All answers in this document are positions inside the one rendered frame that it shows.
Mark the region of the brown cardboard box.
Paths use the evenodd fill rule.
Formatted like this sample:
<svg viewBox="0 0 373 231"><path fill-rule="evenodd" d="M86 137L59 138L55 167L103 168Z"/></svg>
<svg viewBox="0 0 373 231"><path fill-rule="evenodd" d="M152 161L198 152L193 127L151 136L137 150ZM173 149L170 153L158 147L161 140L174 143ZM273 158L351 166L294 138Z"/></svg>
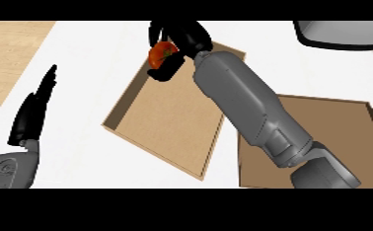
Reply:
<svg viewBox="0 0 373 231"><path fill-rule="evenodd" d="M361 182L373 189L373 108L367 102L302 96L279 96L286 111L335 154ZM280 169L266 152L238 135L239 186L285 188L294 185L291 173Z"/></svg>

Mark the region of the grey appliance with black rim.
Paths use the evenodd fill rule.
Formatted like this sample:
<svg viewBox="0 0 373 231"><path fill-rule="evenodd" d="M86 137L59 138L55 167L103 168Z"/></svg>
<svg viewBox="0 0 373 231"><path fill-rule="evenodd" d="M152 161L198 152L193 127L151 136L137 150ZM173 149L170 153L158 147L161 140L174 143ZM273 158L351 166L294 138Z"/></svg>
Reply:
<svg viewBox="0 0 373 231"><path fill-rule="evenodd" d="M373 21L294 21L305 46L335 50L373 50Z"/></svg>

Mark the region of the red tomato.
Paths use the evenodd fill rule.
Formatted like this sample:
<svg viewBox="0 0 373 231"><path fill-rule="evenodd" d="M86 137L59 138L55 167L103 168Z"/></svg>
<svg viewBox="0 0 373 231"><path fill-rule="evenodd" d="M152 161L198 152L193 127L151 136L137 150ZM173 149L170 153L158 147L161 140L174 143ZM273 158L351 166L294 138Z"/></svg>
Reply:
<svg viewBox="0 0 373 231"><path fill-rule="evenodd" d="M170 41L159 41L149 50L149 64L154 69L158 69L164 64L168 56L179 51L179 48Z"/></svg>

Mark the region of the light brown wooden tray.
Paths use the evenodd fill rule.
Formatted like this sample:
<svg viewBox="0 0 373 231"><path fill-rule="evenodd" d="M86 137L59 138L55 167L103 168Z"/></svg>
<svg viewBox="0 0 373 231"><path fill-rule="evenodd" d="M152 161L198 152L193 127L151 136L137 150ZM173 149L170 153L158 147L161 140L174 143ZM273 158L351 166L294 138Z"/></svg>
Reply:
<svg viewBox="0 0 373 231"><path fill-rule="evenodd" d="M167 82L154 80L149 69L140 67L102 126L202 180L224 114L193 82L192 59Z"/></svg>

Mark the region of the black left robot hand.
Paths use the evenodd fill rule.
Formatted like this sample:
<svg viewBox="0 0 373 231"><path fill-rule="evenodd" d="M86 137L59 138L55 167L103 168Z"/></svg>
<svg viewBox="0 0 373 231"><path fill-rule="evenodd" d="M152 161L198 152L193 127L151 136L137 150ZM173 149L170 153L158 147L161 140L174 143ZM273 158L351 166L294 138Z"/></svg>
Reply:
<svg viewBox="0 0 373 231"><path fill-rule="evenodd" d="M47 103L50 101L53 88L56 85L56 70L53 65L40 84L36 93L31 93L18 110L13 120L8 144L19 146L25 140L39 140L47 111Z"/></svg>

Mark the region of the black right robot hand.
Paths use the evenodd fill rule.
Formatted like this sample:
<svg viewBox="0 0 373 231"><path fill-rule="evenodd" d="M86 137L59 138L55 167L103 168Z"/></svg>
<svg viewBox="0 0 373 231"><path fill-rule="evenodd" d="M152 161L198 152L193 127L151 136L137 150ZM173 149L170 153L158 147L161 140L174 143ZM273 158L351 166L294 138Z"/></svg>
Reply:
<svg viewBox="0 0 373 231"><path fill-rule="evenodd" d="M173 40L177 52L164 59L161 66L148 71L149 76L167 82L173 79L184 64L184 57L195 58L201 51L212 50L210 34L198 21L152 21L149 27L151 48L161 41Z"/></svg>

